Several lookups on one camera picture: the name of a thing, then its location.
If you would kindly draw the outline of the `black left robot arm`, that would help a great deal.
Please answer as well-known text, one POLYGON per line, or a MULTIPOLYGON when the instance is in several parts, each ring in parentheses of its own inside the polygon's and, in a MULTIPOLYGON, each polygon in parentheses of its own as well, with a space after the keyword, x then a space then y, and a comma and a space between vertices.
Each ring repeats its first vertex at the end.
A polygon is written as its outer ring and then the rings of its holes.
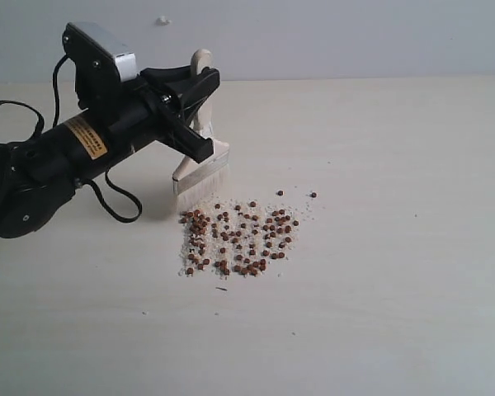
POLYGON ((154 141, 196 163, 210 158, 211 140, 191 122, 219 84, 219 71, 211 67, 197 75, 188 66, 146 68, 115 96, 96 97, 50 130, 42 130, 39 118, 28 139, 0 144, 0 238, 39 230, 82 186, 90 186, 117 221, 136 221, 106 203, 95 178, 154 141))

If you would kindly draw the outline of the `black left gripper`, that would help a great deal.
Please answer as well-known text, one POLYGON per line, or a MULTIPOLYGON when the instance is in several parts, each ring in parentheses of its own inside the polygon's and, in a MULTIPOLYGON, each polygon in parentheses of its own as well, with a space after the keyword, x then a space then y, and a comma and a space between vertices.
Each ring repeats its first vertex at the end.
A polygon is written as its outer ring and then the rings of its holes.
POLYGON ((96 133, 100 156, 87 152, 70 123, 41 136, 41 179, 96 177, 154 141, 202 163, 212 155, 212 143, 190 125, 219 85, 219 70, 212 67, 196 76, 188 66, 144 69, 125 85, 116 121, 107 123, 90 109, 78 115, 96 133))

